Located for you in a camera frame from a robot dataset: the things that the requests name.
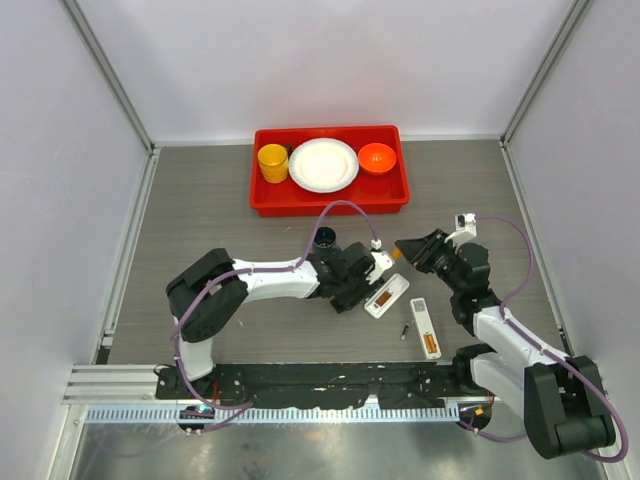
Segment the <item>dark AAA battery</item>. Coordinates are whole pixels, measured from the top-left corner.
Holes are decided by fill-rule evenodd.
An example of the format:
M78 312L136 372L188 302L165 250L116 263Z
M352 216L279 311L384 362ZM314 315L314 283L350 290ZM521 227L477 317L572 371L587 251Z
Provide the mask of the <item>dark AAA battery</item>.
M401 341L404 341L406 339L406 337L408 335L408 332L409 332L409 329L410 329L410 325L409 324L405 324L404 327L403 327L403 330L401 332L401 336L400 336L400 340Z

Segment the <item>white remote control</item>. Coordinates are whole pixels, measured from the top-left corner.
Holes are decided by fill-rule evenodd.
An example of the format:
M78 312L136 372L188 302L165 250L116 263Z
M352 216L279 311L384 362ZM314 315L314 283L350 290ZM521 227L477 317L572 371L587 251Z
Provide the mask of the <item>white remote control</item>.
M373 295L364 303L364 310L374 319L380 319L409 289L410 282L401 274L393 274Z

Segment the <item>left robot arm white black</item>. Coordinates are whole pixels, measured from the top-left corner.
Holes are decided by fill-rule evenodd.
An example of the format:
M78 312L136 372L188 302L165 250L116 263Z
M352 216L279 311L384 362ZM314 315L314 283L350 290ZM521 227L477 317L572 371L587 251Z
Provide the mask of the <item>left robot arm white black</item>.
M179 388L205 397L213 385L212 339L244 304L295 298L327 299L336 313L353 309L384 284L392 256L356 242L346 249L282 262L248 262L213 249L174 278L165 292L174 318L172 339L181 366Z

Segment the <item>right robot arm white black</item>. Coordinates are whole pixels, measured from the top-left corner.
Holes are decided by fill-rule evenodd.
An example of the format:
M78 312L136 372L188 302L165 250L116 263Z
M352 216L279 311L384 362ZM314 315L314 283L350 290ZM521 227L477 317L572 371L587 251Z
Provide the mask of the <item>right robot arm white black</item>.
M456 322L478 339L454 358L451 380L465 395L485 389L523 421L545 459L613 445L616 430L596 364L571 357L525 328L490 286L489 252L456 246L437 229L395 243L395 253L421 273L435 274L452 292Z

